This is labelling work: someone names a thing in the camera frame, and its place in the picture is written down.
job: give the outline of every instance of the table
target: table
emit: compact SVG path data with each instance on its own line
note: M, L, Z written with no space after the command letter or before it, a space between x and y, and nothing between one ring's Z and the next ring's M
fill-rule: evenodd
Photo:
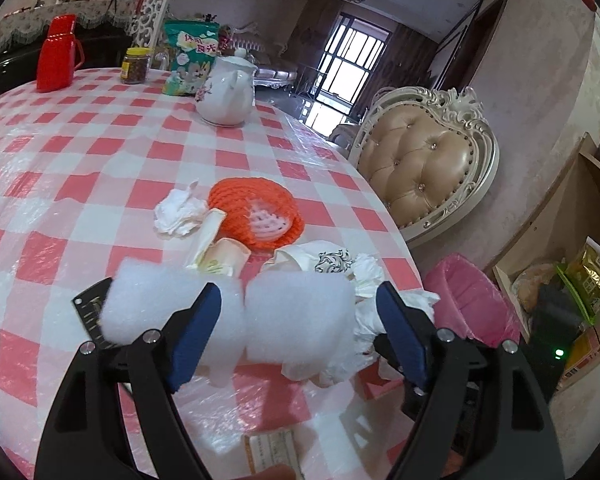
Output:
M206 196L225 177L269 178L298 201L300 242L375 254L399 290L420 286L388 212L320 136L261 104L241 128L210 126L192 98L160 93L165 78L151 71L146 85L124 86L117 69L83 70L62 91L27 84L0 97L0 444L29 477L61 378L87 339L70 299L125 256L182 263L187 240L162 240L152 227L152 209L174 186L199 179ZM268 257L254 254L242 278ZM380 479L412 425L396 386L373 367L320 389L250 365L232 387L196 377L174 399L217 480L248 473L244 434L282 426L294 429L307 480ZM133 403L123 404L136 459L150 472Z

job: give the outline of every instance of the orange crochet mat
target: orange crochet mat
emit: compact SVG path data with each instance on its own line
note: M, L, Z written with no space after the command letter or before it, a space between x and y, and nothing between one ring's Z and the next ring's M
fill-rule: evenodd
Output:
M253 203L263 202L272 207L269 211L291 222L289 231L274 241L257 240L250 227ZM287 189L266 178L225 178L209 191L210 208L226 213L221 229L228 236L245 244L251 250L275 250L292 244L304 231L304 220L298 206Z

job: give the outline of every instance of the floor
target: floor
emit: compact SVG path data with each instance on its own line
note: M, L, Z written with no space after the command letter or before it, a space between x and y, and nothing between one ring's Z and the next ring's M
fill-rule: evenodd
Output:
M333 129L346 120L345 114L283 88L256 86L256 99L275 106L325 137L329 137Z

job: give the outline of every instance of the pink trash bin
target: pink trash bin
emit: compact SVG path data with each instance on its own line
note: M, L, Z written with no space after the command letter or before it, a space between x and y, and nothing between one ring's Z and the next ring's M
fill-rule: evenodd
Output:
M513 307L497 287L462 254L450 254L429 271L422 282L440 301L434 307L437 328L450 328L496 348L506 339L520 340L520 325Z

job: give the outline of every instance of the curtain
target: curtain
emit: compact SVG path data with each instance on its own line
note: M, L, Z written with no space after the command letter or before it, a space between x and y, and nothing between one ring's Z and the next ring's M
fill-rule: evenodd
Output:
M362 118L374 94L384 86L417 86L424 81L437 48L435 41L399 23L349 116Z
M283 59L317 69L343 6L342 0L308 0Z

